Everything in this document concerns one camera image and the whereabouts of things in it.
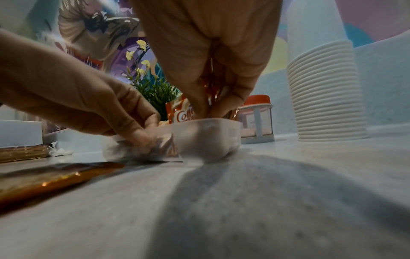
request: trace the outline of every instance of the colorful mural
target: colorful mural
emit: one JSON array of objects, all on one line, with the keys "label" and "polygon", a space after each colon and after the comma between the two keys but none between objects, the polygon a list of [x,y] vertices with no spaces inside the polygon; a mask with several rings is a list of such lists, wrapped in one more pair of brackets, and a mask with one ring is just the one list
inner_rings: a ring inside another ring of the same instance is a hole
[{"label": "colorful mural", "polygon": [[[0,26],[53,45],[89,66],[114,77],[123,76],[133,62],[148,60],[150,73],[162,77],[160,65],[147,42],[129,0],[4,0],[0,3]],[[287,9],[293,0],[284,0],[280,25],[270,62],[264,73],[285,68],[287,60]],[[410,28],[407,0],[336,0],[346,34],[354,47],[381,41]],[[141,63],[138,68],[146,69]]]}]

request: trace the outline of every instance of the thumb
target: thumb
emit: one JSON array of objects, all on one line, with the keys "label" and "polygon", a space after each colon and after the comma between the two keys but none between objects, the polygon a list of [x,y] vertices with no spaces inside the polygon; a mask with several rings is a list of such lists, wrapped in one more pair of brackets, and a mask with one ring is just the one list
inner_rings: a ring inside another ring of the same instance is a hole
[{"label": "thumb", "polygon": [[103,99],[98,113],[115,133],[135,146],[145,146],[151,141],[144,128],[124,110],[114,93]]}]

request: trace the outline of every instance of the fingernail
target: fingernail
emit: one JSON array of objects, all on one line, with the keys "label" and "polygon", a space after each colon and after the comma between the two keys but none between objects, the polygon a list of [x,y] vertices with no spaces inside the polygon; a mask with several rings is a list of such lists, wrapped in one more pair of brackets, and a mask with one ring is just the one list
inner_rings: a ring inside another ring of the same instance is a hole
[{"label": "fingernail", "polygon": [[151,141],[151,137],[143,130],[136,130],[132,134],[132,140],[136,146],[145,146]]}]

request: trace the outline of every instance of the white box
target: white box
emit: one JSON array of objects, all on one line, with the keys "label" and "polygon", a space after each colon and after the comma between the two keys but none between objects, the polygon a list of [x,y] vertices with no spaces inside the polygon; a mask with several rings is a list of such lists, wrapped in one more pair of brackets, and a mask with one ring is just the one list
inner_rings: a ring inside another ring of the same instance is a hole
[{"label": "white box", "polygon": [[42,144],[41,122],[0,120],[0,148]]}]

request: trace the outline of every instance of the small plastic jar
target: small plastic jar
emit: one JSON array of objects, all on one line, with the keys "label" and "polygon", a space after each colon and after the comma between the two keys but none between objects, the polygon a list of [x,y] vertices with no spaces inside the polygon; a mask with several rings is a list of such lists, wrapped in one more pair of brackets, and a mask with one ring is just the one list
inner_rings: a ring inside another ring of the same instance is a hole
[{"label": "small plastic jar", "polygon": [[242,144],[256,144],[275,141],[272,128],[272,109],[267,95],[251,95],[239,107]]}]

